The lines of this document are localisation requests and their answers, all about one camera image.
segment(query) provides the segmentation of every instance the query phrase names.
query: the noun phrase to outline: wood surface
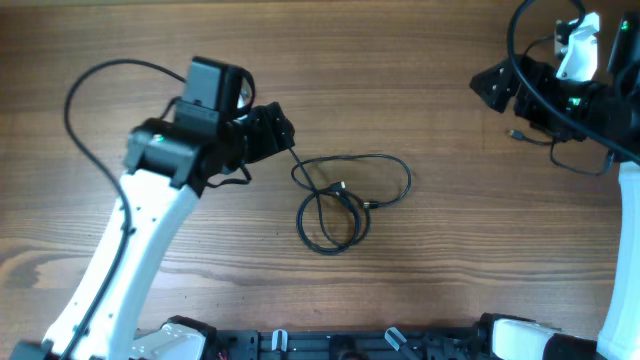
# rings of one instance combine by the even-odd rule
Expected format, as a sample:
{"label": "wood surface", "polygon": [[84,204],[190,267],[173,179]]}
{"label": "wood surface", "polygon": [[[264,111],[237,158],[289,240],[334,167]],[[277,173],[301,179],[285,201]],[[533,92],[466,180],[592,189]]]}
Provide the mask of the wood surface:
{"label": "wood surface", "polygon": [[[113,190],[62,126],[70,84],[98,62],[139,58],[184,73],[193,55],[242,65],[257,102],[279,101],[303,159],[385,152],[410,166],[398,206],[372,212],[369,237],[325,257],[298,239],[307,193],[287,153],[251,165],[254,182],[207,191],[171,244],[139,327],[180,314],[220,329],[383,329],[470,325],[483,312],[529,317],[594,337],[611,296],[620,228],[617,166],[603,178],[554,167],[516,142],[511,110],[489,110],[471,77],[506,57],[517,1],[291,1],[0,9],[0,357],[39,340],[70,299],[106,225]],[[601,13],[598,76],[629,1]],[[518,48],[575,17],[540,2]],[[552,61],[550,47],[535,50]],[[72,114],[79,136],[115,172],[127,133],[181,84],[120,67],[90,79]],[[564,145],[595,167],[604,150]],[[404,175],[375,161],[310,168],[363,198],[398,194]],[[332,233],[347,217],[329,206]],[[321,235],[310,208],[309,234]]]}

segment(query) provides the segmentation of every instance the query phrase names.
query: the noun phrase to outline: wood grain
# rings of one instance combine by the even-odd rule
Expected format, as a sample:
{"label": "wood grain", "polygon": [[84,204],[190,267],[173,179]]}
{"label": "wood grain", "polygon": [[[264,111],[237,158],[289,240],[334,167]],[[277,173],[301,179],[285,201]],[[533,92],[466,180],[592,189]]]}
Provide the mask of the wood grain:
{"label": "wood grain", "polygon": [[[601,64],[635,1],[586,3],[602,15]],[[412,168],[401,204],[373,212],[371,235],[336,257],[295,231],[307,195],[279,154],[250,170],[250,187],[208,191],[173,241],[140,318],[181,314],[221,329],[373,329],[468,325],[482,312],[530,317],[595,336],[609,305],[620,227],[616,173],[553,167],[547,149],[517,143],[527,129],[468,88],[505,58],[516,6],[503,1],[244,2],[0,10],[0,356],[40,339],[79,283],[115,197],[66,138],[64,94],[81,71],[140,58],[178,72],[193,55],[240,64],[258,103],[279,101],[302,158],[387,152]],[[546,35],[566,4],[522,20],[525,42]],[[550,50],[536,56],[549,58]],[[604,72],[598,74],[607,78]],[[78,95],[73,123],[114,171],[128,131],[180,84],[146,69],[110,69]],[[563,161],[600,162],[593,143]],[[405,181],[376,161],[311,169],[364,198]],[[331,231],[346,233],[332,208]],[[305,227],[319,235],[310,209]]]}

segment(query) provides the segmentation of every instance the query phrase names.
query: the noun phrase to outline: wooden tabletop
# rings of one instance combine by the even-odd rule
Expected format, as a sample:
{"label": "wooden tabletop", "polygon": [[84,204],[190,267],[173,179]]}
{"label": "wooden tabletop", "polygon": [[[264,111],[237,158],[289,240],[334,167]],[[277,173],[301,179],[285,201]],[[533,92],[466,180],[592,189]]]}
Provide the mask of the wooden tabletop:
{"label": "wooden tabletop", "polygon": [[[594,337],[611,297],[620,228],[617,166],[590,178],[554,167],[548,148],[509,109],[488,109],[471,77],[506,58],[517,1],[249,1],[0,9],[0,356],[40,340],[89,263],[115,199],[67,138],[65,92],[98,62],[138,58],[185,73],[193,55],[249,69],[257,103],[278,101],[302,159],[381,152],[414,185],[372,212],[368,238],[326,257],[298,238],[308,195],[281,153],[249,167],[247,187],[208,190],[171,244],[139,321],[180,314],[220,329],[383,329],[470,325],[483,312],[536,319]],[[601,14],[600,67],[635,0],[589,1]],[[575,17],[540,2],[519,49]],[[533,54],[552,61],[552,50]],[[153,71],[113,68],[74,103],[79,136],[122,171],[128,132],[182,86]],[[595,167],[604,149],[563,145],[558,157]],[[402,170],[379,160],[311,167],[365,199],[393,198]],[[348,217],[329,207],[330,231]],[[305,227],[319,242],[312,208]]]}

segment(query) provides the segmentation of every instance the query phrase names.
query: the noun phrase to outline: white arm cover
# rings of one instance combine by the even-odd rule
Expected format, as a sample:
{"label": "white arm cover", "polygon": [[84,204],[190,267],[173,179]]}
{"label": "white arm cover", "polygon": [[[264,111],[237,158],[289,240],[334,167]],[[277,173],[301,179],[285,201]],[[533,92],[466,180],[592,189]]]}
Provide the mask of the white arm cover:
{"label": "white arm cover", "polygon": [[640,167],[620,164],[622,230],[613,297],[598,352],[609,360],[640,359]]}

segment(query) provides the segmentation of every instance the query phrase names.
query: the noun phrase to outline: wooden table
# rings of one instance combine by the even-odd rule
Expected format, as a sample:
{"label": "wooden table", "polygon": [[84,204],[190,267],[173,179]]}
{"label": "wooden table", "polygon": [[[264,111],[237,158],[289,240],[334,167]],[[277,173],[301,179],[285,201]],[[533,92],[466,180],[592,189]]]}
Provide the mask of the wooden table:
{"label": "wooden table", "polygon": [[[325,257],[298,239],[307,193],[282,153],[250,166],[249,187],[207,191],[173,241],[139,327],[181,314],[221,329],[382,329],[470,325],[483,312],[529,317],[595,336],[609,306],[620,227],[617,167],[603,178],[554,167],[516,142],[527,124],[489,110],[471,77],[506,57],[517,2],[249,1],[0,10],[0,353],[41,339],[68,302],[108,219],[114,192],[65,135],[66,90],[120,57],[184,73],[193,55],[242,65],[258,103],[279,101],[303,158],[386,152],[414,175],[398,206],[374,211],[370,236]],[[575,17],[532,7],[518,48]],[[586,3],[602,15],[600,79],[619,17],[635,0]],[[550,59],[545,47],[534,54]],[[116,172],[130,129],[181,84],[121,67],[88,81],[72,121]],[[598,164],[593,143],[559,157]],[[405,181],[376,161],[314,167],[364,198]],[[332,232],[346,234],[339,208]],[[321,235],[310,208],[310,234]]]}

